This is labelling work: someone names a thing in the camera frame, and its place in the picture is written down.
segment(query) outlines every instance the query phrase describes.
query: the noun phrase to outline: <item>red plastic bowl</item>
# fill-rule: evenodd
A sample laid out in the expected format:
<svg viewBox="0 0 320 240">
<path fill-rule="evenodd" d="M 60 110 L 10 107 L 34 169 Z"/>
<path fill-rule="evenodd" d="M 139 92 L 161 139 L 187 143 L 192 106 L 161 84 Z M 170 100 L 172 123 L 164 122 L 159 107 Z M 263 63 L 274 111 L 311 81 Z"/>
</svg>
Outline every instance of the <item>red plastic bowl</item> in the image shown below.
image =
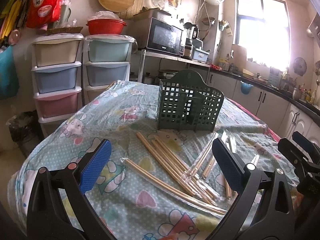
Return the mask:
<svg viewBox="0 0 320 240">
<path fill-rule="evenodd" d="M 95 34 L 120 34 L 123 27 L 127 26 L 124 21 L 115 19 L 96 19 L 86 24 L 89 27 L 89 33 Z"/>
</svg>

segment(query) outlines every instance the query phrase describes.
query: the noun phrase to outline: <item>bottle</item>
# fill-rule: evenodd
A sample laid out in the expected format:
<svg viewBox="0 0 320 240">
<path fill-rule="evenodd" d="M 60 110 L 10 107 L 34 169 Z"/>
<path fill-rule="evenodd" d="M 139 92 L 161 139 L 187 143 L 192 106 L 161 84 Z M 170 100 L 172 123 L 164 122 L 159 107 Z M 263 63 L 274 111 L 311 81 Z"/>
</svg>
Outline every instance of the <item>bottle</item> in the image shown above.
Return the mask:
<svg viewBox="0 0 320 240">
<path fill-rule="evenodd" d="M 311 100 L 311 89 L 309 89 L 308 93 L 307 93 L 307 97 L 306 97 L 306 101 L 308 103 L 310 103 L 310 100 Z"/>
<path fill-rule="evenodd" d="M 310 100 L 310 104 L 313 105 L 313 103 L 315 102 L 315 98 L 316 98 L 316 91 L 313 91 L 312 96 L 311 96 L 311 100 Z"/>
</svg>

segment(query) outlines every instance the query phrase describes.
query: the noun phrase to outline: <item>red bag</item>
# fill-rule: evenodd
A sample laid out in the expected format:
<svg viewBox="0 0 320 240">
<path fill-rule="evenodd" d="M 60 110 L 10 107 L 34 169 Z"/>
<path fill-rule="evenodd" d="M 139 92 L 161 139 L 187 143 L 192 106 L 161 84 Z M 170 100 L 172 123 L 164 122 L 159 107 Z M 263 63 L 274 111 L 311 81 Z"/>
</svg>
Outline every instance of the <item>red bag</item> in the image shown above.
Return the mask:
<svg viewBox="0 0 320 240">
<path fill-rule="evenodd" d="M 60 18 L 61 0 L 30 0 L 26 26 L 41 27 Z"/>
</svg>

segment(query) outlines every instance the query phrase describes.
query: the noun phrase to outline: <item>black countertop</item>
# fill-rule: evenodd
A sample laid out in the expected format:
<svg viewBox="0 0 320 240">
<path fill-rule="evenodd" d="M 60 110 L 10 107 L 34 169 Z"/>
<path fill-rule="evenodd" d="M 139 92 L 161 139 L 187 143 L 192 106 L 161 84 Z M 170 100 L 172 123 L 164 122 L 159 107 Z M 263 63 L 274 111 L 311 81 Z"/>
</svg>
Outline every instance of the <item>black countertop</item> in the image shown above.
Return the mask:
<svg viewBox="0 0 320 240">
<path fill-rule="evenodd" d="M 288 97 L 288 96 L 282 94 L 278 90 L 275 90 L 275 89 L 273 89 L 273 88 L 271 88 L 269 86 L 265 86 L 265 85 L 262 85 L 260 83 L 257 83 L 252 79 L 245 78 L 243 76 L 239 76 L 239 75 L 236 75 L 236 74 L 233 74 L 233 73 L 229 73 L 229 72 L 226 72 L 226 71 L 220 71 L 220 70 L 215 70 L 215 69 L 211 69 L 210 71 L 212 73 L 217 73 L 217 74 L 220 74 L 220 75 L 223 75 L 223 76 L 234 78 L 236 80 L 240 80 L 240 81 L 245 82 L 247 84 L 251 84 L 251 85 L 253 85 L 255 87 L 258 87 L 260 89 L 268 91 L 268 92 L 270 92 L 270 93 L 272 93 L 272 94 L 274 94 L 276 96 L 279 96 L 279 97 L 289 101 L 291 104 L 296 106 L 299 110 L 301 110 L 306 115 L 308 115 L 320 127 L 320 111 L 318 109 L 316 109 L 314 106 L 311 106 L 310 104 L 308 104 L 308 107 L 314 109 L 312 111 L 312 110 L 310 110 L 309 108 L 307 108 L 305 106 L 306 105 L 305 102 L 303 102 L 303 101 L 295 101 L 291 97 Z"/>
</svg>

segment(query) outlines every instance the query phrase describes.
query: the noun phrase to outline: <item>bright window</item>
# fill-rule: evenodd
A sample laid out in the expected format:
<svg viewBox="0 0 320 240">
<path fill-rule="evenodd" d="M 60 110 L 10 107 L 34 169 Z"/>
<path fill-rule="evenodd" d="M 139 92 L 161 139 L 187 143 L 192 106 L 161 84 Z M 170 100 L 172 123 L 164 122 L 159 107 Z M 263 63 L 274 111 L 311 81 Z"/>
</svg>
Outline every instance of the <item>bright window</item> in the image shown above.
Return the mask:
<svg viewBox="0 0 320 240">
<path fill-rule="evenodd" d="M 236 44 L 247 58 L 285 70 L 290 59 L 289 21 L 279 0 L 237 0 Z"/>
</svg>

